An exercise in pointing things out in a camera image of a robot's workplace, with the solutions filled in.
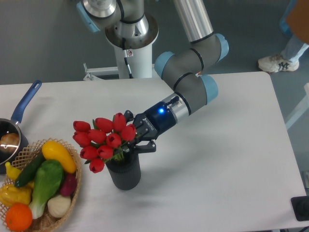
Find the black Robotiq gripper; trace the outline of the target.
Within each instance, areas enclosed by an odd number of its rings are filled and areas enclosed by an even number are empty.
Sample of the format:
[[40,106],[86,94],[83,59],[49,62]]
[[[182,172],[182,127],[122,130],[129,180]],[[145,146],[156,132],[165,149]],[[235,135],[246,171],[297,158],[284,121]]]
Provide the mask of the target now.
[[139,141],[147,141],[146,144],[138,145],[138,141],[126,142],[122,149],[124,152],[152,153],[156,151],[154,140],[170,128],[176,125],[176,119],[172,111],[161,101],[150,107],[143,113],[134,114],[130,110],[124,112],[126,122],[133,121]]

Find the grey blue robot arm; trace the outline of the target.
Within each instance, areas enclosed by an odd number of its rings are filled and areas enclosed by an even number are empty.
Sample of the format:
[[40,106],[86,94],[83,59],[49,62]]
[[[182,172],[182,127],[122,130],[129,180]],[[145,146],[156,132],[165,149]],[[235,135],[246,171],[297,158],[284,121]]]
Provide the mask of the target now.
[[82,0],[77,10],[91,32],[103,31],[114,47],[121,79],[157,75],[173,93],[145,112],[126,112],[137,128],[137,138],[126,142],[124,152],[156,150],[155,140],[218,95],[216,82],[203,71],[224,58],[228,42],[213,31],[201,0],[174,2],[191,48],[181,54],[162,53],[152,60],[152,45],[158,36],[156,20],[144,11],[141,0]]

